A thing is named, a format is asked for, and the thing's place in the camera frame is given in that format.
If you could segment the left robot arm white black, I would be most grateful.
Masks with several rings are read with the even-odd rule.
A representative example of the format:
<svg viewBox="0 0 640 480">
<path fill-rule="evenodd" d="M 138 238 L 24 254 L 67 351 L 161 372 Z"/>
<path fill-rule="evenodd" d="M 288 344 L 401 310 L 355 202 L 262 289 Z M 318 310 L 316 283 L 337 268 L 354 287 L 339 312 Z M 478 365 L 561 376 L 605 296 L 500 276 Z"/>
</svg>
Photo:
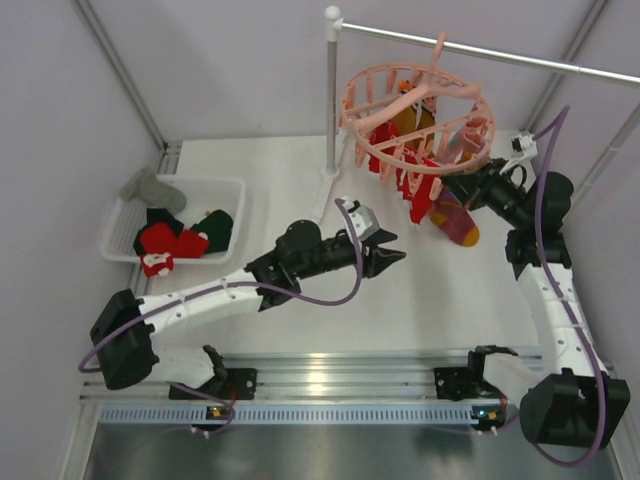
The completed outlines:
<svg viewBox="0 0 640 480">
<path fill-rule="evenodd" d="M 273 250 L 219 280 L 164 295 L 137 297 L 129 289 L 113 294 L 90 330 L 106 387 L 123 390 L 153 380 L 217 396 L 227 378 L 220 354 L 210 345 L 173 346 L 171 337 L 304 300 L 301 281 L 321 274 L 353 267 L 358 281 L 375 278 L 405 259 L 404 252 L 385 246 L 396 238 L 380 228 L 362 236 L 355 226 L 322 238 L 316 223 L 298 220 Z"/>
</svg>

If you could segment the pink round clip hanger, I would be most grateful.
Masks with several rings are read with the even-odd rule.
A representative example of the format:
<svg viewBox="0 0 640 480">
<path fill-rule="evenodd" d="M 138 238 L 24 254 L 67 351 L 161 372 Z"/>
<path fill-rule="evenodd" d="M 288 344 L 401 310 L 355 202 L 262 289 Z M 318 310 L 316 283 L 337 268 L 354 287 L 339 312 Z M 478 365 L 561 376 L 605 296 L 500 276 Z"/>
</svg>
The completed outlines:
<svg viewBox="0 0 640 480">
<path fill-rule="evenodd" d="M 472 173 L 486 163 L 496 133 L 494 113 L 482 87 L 439 67 L 447 35 L 436 40 L 426 64 L 384 63 L 358 72 L 339 97 L 339 126 L 354 143 L 354 163 L 358 167 L 374 163 L 374 172 L 386 183 L 397 169 L 419 176 L 438 175 L 431 198 L 439 195 L 442 178 Z M 437 98 L 436 123 L 430 128 L 400 135 L 392 120 L 413 103 Z M 449 140 L 467 127 L 477 140 L 473 155 L 464 163 L 436 161 L 441 138 Z M 429 156 L 435 167 L 414 165 L 403 160 L 403 149 L 413 147 L 417 157 Z"/>
</svg>

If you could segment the dark green sock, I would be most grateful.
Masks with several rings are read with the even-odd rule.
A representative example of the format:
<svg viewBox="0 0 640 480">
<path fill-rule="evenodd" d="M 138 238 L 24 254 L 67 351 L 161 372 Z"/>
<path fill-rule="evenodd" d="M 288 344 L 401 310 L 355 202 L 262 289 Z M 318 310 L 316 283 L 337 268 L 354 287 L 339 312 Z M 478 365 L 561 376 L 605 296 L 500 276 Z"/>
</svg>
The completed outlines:
<svg viewBox="0 0 640 480">
<path fill-rule="evenodd" d="M 233 218 L 224 210 L 215 210 L 206 215 L 201 221 L 190 227 L 197 234 L 204 234 L 209 245 L 205 254 L 226 252 L 231 242 L 234 226 Z"/>
</svg>

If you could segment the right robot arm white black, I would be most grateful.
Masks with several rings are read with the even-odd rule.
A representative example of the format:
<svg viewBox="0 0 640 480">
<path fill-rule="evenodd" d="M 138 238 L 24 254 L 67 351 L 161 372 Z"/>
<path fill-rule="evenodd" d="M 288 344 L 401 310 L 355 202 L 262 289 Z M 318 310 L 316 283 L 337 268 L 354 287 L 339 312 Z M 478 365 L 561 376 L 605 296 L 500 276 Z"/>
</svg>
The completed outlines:
<svg viewBox="0 0 640 480">
<path fill-rule="evenodd" d="M 631 394 L 598 357 L 575 294 L 560 231 L 573 184 L 549 172 L 525 188 L 503 172 L 505 164 L 492 159 L 443 183 L 464 206 L 487 207 L 510 225 L 505 255 L 534 321 L 543 371 L 535 373 L 511 348 L 479 346 L 468 355 L 467 385 L 478 396 L 502 394 L 517 408 L 521 431 L 533 444 L 603 449 Z"/>
</svg>

